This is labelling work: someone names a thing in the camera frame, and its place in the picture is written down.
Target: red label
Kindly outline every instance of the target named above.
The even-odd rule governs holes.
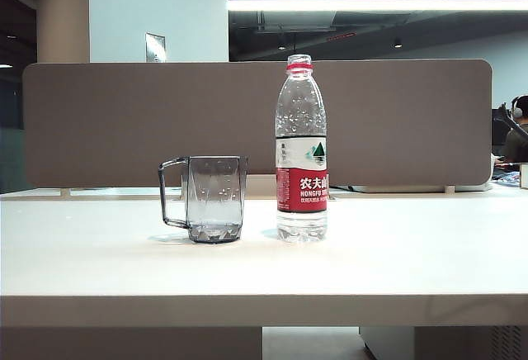
[[[279,211],[327,210],[328,180],[326,169],[277,168],[276,177]]]

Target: desk partition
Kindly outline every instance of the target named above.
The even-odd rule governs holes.
[[[285,63],[33,64],[26,172],[36,187],[155,187],[187,154],[246,154],[274,173]],[[332,185],[477,185],[489,176],[482,60],[318,61]]]

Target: white desk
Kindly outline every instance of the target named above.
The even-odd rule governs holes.
[[[155,200],[4,197],[2,325],[528,324],[527,190],[351,194],[306,245],[276,239],[275,207],[247,201],[242,238],[207,245]]]

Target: plastic water bottle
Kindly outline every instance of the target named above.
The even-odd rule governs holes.
[[[321,240],[327,230],[327,118],[307,54],[288,58],[276,108],[277,229],[288,242]]]

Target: ceiling lamp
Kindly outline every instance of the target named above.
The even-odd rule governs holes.
[[[287,44],[286,35],[284,32],[281,32],[279,34],[279,45],[278,45],[279,50],[286,50],[286,44]]]
[[[228,0],[231,12],[528,11],[528,0]]]

